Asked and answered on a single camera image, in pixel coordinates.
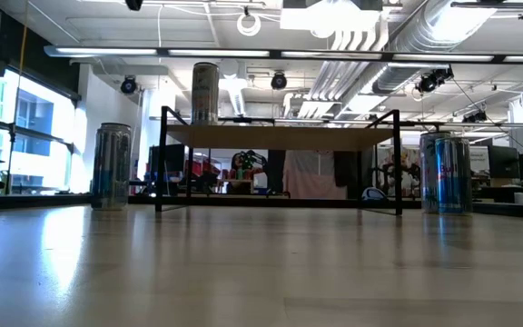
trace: blue can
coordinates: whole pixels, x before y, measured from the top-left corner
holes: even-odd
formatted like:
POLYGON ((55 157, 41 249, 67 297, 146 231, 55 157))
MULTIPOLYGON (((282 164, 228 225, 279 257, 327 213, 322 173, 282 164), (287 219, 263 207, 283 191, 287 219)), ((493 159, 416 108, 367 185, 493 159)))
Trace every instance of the blue can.
POLYGON ((469 141, 460 137, 435 141, 439 213, 471 214, 469 141))

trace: power cord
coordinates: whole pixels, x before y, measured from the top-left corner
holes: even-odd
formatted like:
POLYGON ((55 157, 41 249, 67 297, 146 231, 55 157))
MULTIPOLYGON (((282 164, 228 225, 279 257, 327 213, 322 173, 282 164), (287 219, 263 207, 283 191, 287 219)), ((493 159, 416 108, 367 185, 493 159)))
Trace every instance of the power cord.
MULTIPOLYGON (((463 90, 463 88, 459 85, 458 81, 456 81, 455 78, 452 78, 451 80, 453 81, 453 83, 455 83, 455 85, 458 86, 459 90, 461 90, 461 92, 462 92, 462 93, 463 93, 463 94, 464 94, 464 95, 469 99, 469 101, 471 102, 471 104, 473 104, 476 108, 478 108, 478 110, 483 111, 483 110, 478 106, 478 104, 476 104, 475 101, 473 101, 473 100, 469 97, 469 95, 468 95, 468 94, 463 90)), ((501 128, 500 125, 496 124, 496 122, 494 122, 493 120, 491 120, 491 118, 489 118, 488 114, 486 114, 486 118, 488 118, 488 120, 489 120, 492 124, 494 124, 497 128, 499 128, 500 131, 502 131, 503 133, 507 134, 508 137, 509 137, 512 141, 514 141, 515 143, 517 143, 517 144, 518 144, 519 146, 521 146, 522 149, 523 149, 523 144, 520 143, 520 142, 518 142, 518 140, 516 140, 516 139, 511 135, 511 133, 509 133, 508 131, 505 131, 503 128, 501 128)))

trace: wooden tabletop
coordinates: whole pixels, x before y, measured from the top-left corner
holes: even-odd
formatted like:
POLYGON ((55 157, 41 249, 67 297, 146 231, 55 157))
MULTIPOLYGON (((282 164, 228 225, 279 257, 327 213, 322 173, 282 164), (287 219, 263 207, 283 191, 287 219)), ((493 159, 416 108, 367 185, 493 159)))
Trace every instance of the wooden tabletop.
POLYGON ((170 125, 168 134, 193 148, 361 151, 392 137, 390 129, 170 125))

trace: black wall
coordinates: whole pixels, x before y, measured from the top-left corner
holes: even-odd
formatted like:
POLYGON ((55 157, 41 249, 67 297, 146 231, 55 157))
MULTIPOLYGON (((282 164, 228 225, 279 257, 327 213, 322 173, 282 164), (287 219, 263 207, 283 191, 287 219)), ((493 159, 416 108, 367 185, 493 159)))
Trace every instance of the black wall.
MULTIPOLYGON (((0 75, 8 65, 15 70, 19 69, 23 35, 23 24, 0 10, 0 75)), ((47 56, 44 52, 46 45, 50 43, 28 29, 25 43, 25 75, 76 100, 78 64, 70 65, 67 58, 47 56)))

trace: silver can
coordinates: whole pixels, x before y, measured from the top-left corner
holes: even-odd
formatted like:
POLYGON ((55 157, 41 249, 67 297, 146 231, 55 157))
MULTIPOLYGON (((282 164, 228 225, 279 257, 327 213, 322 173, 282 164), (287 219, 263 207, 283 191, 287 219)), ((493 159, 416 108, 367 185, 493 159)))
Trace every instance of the silver can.
POLYGON ((92 207, 122 210, 128 203, 131 126, 104 123, 96 133, 92 207))
POLYGON ((422 134, 419 141, 421 157, 421 206, 424 213, 438 213, 438 184, 437 184, 437 156, 435 155, 435 141, 449 138, 449 132, 435 132, 422 134))
POLYGON ((469 141, 460 137, 435 141, 439 183, 439 213, 471 214, 471 155, 469 141))
POLYGON ((192 68, 192 124, 216 124, 219 67, 197 63, 192 68))

